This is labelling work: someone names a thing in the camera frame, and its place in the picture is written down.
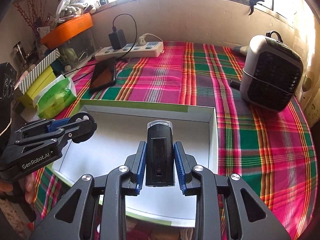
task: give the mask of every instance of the silver screw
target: silver screw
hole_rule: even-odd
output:
[[[85,174],[82,176],[83,181],[89,181],[91,179],[91,176],[89,174]]]
[[[231,179],[233,179],[233,180],[239,180],[239,179],[240,179],[240,175],[234,173],[234,174],[231,175]]]
[[[118,168],[118,170],[121,171],[121,172],[126,172],[128,169],[129,169],[129,168],[128,168],[127,166],[125,166],[125,165],[122,165],[122,166],[120,166],[120,167]]]
[[[201,165],[196,165],[193,167],[195,171],[203,171],[203,167]]]

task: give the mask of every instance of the yellow box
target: yellow box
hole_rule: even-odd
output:
[[[52,81],[56,79],[51,66],[48,66],[38,78],[33,82],[33,84],[28,88],[26,93],[19,97],[19,101],[29,108],[33,107],[33,99]]]

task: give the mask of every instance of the green tissue package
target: green tissue package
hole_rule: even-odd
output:
[[[77,99],[76,87],[71,78],[65,78],[51,87],[38,101],[37,114],[51,119]]]

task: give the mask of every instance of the phone screen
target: phone screen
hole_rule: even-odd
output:
[[[115,81],[115,63],[115,58],[109,58],[95,65],[90,90],[96,90],[99,87],[102,89],[103,86],[107,87],[108,83]]]

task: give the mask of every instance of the open box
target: open box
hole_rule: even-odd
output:
[[[147,141],[148,122],[172,122],[173,141],[181,141],[186,154],[197,164],[218,171],[218,134],[215,108],[149,102],[80,100],[72,114],[90,113],[98,128],[86,142],[68,142],[63,157],[49,168],[72,186],[83,174],[108,174],[135,154],[140,141]],[[185,197],[175,172],[174,187],[146,187],[138,197],[126,196],[126,214],[165,225],[194,227],[196,196]]]

